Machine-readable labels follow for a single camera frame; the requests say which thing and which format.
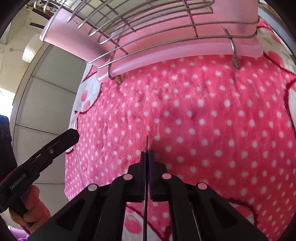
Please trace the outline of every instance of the lamp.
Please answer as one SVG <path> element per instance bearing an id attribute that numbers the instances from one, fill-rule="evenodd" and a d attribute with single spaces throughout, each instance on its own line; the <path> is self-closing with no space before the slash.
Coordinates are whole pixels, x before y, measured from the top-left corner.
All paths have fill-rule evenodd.
<path id="1" fill-rule="evenodd" d="M 43 42 L 39 40 L 39 36 L 40 34 L 35 34 L 26 46 L 24 54 L 22 55 L 23 61 L 31 63 L 38 50 L 43 45 Z"/>

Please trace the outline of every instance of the finger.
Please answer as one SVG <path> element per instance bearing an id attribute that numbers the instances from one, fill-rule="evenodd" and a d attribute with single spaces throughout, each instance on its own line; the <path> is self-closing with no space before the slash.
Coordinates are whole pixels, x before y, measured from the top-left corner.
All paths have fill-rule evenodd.
<path id="1" fill-rule="evenodd" d="M 38 228 L 40 228 L 50 218 L 51 218 L 51 215 L 50 215 L 48 209 L 46 208 L 46 210 L 43 212 L 40 219 L 29 228 L 29 231 L 31 233 L 35 232 Z"/>
<path id="2" fill-rule="evenodd" d="M 27 227 L 26 221 L 21 216 L 19 216 L 15 211 L 11 210 L 10 208 L 8 210 L 12 221 L 21 226 Z"/>
<path id="3" fill-rule="evenodd" d="M 35 207 L 24 214 L 24 220 L 28 223 L 37 222 L 44 213 L 44 210 L 45 206 L 43 202 L 39 200 Z"/>
<path id="4" fill-rule="evenodd" d="M 26 209 L 31 210 L 33 207 L 37 205 L 39 201 L 39 194 L 40 194 L 39 188 L 34 185 L 31 185 L 30 192 L 27 195 L 27 199 L 25 201 Z"/>

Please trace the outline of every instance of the clear plastic tube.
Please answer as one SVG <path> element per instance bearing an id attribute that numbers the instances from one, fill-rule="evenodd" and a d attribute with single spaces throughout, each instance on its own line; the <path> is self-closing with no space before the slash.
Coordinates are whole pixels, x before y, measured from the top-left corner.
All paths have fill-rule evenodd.
<path id="1" fill-rule="evenodd" d="M 72 129 L 75 129 L 77 130 L 77 118 L 79 116 L 80 112 L 78 111 L 75 115 L 74 115 L 74 118 L 71 122 L 71 128 Z M 80 163 L 80 158 L 79 158 L 79 154 L 78 154 L 78 151 L 77 151 L 77 148 L 76 148 L 76 145 L 73 146 L 73 150 L 74 150 L 74 153 L 75 153 L 75 156 L 76 156 L 76 160 L 77 160 L 77 166 L 78 166 L 78 171 L 79 171 L 79 176 L 80 176 L 80 179 L 81 179 L 81 183 L 82 183 L 82 186 L 83 188 L 86 187 L 85 185 L 85 182 L 84 182 L 84 179 L 83 179 L 83 175 L 82 175 L 82 168 L 81 168 L 81 163 Z"/>

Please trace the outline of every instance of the fleece blanket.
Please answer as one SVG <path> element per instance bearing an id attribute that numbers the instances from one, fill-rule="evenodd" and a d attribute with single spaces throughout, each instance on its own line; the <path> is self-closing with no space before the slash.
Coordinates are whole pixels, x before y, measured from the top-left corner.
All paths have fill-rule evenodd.
<path id="1" fill-rule="evenodd" d="M 240 58 L 241 70 L 231 56 L 195 56 L 130 71 L 122 85 L 110 80 L 100 86 L 88 82 L 95 77 L 90 68 L 71 117 L 80 141 L 77 153 L 66 156 L 67 197 L 83 183 L 102 186 L 126 173 L 148 136 L 148 148 L 170 173 L 189 184 L 208 183 L 276 240 L 296 212 L 296 139 L 288 105 L 296 75 L 268 25 L 261 21 L 259 27 L 265 54 Z M 169 240 L 168 204 L 149 202 L 148 210 L 150 240 Z M 142 239 L 142 216 L 143 204 L 128 204 L 123 240 Z"/>

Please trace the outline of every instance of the screw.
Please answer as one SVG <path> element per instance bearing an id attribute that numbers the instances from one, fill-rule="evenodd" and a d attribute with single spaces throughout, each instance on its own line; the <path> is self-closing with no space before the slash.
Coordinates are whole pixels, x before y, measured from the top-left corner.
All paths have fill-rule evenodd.
<path id="1" fill-rule="evenodd" d="M 125 175 L 123 176 L 123 179 L 126 180 L 126 181 L 128 181 L 128 180 L 132 180 L 132 179 L 133 179 L 133 175 L 132 175 L 132 174 L 125 174 Z"/>
<path id="2" fill-rule="evenodd" d="M 96 184 L 91 184 L 87 187 L 87 189 L 90 191 L 90 192 L 93 192 L 95 191 L 96 189 L 98 188 L 98 186 Z"/>
<path id="3" fill-rule="evenodd" d="M 162 177 L 163 177 L 163 179 L 168 180 L 168 179 L 171 179 L 171 178 L 172 178 L 172 175 L 169 174 L 169 173 L 164 173 L 164 174 L 162 175 Z"/>
<path id="4" fill-rule="evenodd" d="M 207 189 L 207 184 L 206 183 L 199 183 L 197 185 L 197 187 L 200 189 L 200 190 L 206 190 Z"/>

